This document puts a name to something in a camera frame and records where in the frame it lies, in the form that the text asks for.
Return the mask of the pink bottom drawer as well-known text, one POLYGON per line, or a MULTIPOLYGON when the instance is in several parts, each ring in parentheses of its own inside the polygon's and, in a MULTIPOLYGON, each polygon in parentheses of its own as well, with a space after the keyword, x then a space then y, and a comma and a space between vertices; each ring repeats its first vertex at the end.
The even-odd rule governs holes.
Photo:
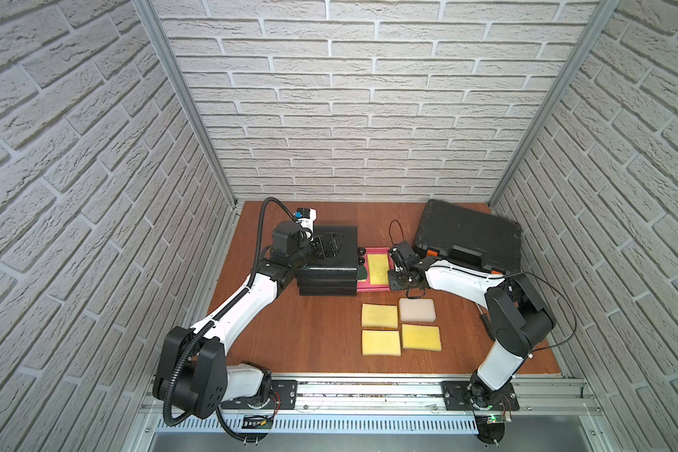
POLYGON ((357 292, 389 291, 389 271, 394 268, 388 248, 361 248, 358 256, 357 292))

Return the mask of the green wavy scouring sponge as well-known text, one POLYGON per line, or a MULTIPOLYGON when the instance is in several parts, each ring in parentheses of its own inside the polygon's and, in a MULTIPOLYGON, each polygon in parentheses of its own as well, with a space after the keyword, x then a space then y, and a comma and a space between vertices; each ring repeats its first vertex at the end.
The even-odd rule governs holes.
POLYGON ((361 265, 358 267, 357 272, 357 281, 359 284, 367 284, 369 280, 369 272, 366 265, 361 265))

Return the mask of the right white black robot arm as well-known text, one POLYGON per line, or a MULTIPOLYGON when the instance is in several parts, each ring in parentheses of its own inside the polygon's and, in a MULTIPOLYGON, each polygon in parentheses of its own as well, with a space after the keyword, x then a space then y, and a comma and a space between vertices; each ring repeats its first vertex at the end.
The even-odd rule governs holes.
POLYGON ((470 377, 465 399, 491 410, 509 395, 510 381, 557 324, 555 315, 525 273, 491 275, 438 256, 420 256, 406 242, 388 250, 394 268, 390 288, 444 291, 487 310, 493 346, 470 377))

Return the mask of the black drawer cabinet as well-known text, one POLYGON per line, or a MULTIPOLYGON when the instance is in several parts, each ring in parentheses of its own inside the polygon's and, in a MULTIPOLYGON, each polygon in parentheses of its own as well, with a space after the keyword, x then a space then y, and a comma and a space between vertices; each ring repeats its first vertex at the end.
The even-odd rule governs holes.
POLYGON ((352 225, 317 225, 315 234, 345 235, 341 252, 333 259, 315 260, 296 273, 303 297, 355 297, 358 272, 358 228, 352 225))

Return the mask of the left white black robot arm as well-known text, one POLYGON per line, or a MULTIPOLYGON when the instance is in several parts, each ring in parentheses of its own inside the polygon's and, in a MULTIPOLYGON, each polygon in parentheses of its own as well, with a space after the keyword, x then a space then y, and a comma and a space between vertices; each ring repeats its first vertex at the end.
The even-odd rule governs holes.
POLYGON ((271 372, 258 365, 227 365, 235 340, 294 281, 298 270, 337 256, 342 233, 320 232, 309 220, 285 221, 269 246, 257 246, 250 274, 217 310, 189 328, 167 334, 154 376, 153 395, 170 427, 191 416, 205 419, 225 402, 244 399, 262 407, 272 398, 271 372))

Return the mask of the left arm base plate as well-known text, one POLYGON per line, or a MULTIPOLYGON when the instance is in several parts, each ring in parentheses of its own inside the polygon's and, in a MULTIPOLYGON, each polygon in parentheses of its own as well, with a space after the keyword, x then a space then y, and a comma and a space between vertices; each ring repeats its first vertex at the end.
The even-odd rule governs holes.
POLYGON ((272 380, 262 382, 258 392, 251 397, 238 397, 221 403, 222 410, 293 410, 296 405, 299 382, 297 380, 272 380))

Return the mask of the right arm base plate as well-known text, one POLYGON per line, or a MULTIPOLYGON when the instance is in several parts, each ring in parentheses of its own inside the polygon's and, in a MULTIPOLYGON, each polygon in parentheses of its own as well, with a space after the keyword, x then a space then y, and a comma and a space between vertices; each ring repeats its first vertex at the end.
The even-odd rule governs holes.
POLYGON ((486 388, 479 380, 447 380, 440 383, 444 406, 448 412, 520 410, 518 395, 511 382, 498 390, 486 388))

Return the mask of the beige sponge pad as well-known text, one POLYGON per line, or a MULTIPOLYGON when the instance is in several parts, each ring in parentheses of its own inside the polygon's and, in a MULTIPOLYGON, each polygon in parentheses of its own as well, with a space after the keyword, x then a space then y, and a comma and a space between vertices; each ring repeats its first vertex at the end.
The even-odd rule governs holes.
POLYGON ((399 315, 403 323, 432 323, 437 314, 432 299, 409 299, 399 300, 399 315))

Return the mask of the bright yellow porous sponge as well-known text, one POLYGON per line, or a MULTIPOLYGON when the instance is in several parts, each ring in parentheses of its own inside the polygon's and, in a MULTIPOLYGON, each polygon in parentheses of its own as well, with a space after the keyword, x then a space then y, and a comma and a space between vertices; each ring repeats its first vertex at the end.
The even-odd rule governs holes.
POLYGON ((388 255, 386 253, 369 254, 366 262, 371 286, 388 286, 387 272, 390 270, 388 255))

